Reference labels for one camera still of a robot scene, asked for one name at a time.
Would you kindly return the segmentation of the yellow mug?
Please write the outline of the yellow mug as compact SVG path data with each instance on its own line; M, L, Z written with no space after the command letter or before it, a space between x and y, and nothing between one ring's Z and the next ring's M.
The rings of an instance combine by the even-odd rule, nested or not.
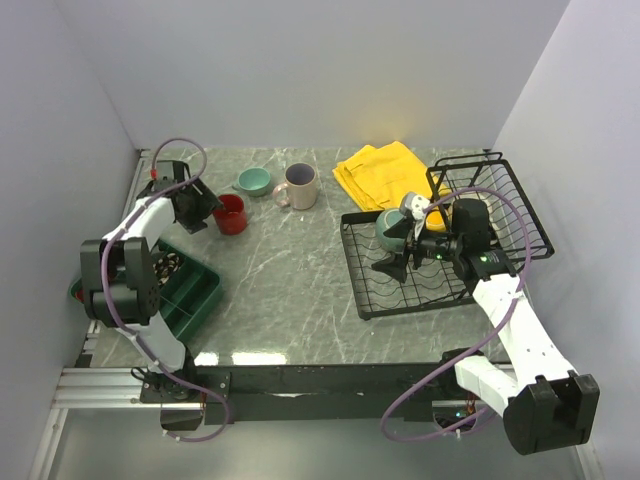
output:
M446 231L445 215L440 212L438 207L435 207L426 215L424 227L426 230L437 233Z

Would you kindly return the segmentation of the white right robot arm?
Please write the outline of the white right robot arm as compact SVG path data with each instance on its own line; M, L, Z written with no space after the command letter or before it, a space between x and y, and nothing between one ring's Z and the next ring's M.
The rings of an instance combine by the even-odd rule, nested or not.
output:
M474 301L484 311L513 367L508 375L480 350L481 340L453 355L401 394L380 420L383 435L399 442L387 428L391 415L437 377L441 392L460 398L474 394L503 420L511 446L521 455L582 445L589 441L600 397L590 374L578 373L561 354L524 293L526 268L516 270L507 254L493 246L488 205L472 198L468 189L446 196L452 223L444 233L430 232L426 221L435 204L410 193L400 211L402 221L385 236L403 238L404 250L374 264L374 270L400 282L407 265L425 258L452 264Z

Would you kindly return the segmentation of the green glazed mug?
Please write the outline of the green glazed mug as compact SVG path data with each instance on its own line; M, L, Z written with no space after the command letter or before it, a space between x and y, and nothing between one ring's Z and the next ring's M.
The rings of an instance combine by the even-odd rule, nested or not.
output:
M375 222L375 235L388 253L401 254L407 242L415 238L415 219L411 213L402 212L399 208L384 210Z

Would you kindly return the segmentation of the pink mug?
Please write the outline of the pink mug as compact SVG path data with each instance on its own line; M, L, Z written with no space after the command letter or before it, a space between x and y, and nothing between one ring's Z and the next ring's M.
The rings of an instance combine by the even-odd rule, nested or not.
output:
M285 170L284 181L273 189L272 198L279 207L308 210L318 198L317 181L318 175L311 165L292 164Z

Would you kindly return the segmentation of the red mug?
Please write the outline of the red mug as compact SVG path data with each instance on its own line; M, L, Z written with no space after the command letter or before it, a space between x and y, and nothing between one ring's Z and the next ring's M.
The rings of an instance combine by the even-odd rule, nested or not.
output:
M227 236L242 233L248 225L242 198L235 194L224 194L218 200L221 207L214 208L212 215L220 232Z

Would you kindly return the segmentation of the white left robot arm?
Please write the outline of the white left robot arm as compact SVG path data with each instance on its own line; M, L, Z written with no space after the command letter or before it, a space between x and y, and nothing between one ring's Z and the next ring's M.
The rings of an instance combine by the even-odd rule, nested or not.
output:
M189 166L160 162L158 177L138 195L134 210L113 231L80 247L81 284L86 314L125 336L154 373L168 371L164 389L176 401L193 399L200 388L186 345L160 311L160 285L152 249L163 232L177 223L190 234L207 227L206 218L221 205L199 179L157 200L158 192L187 180Z

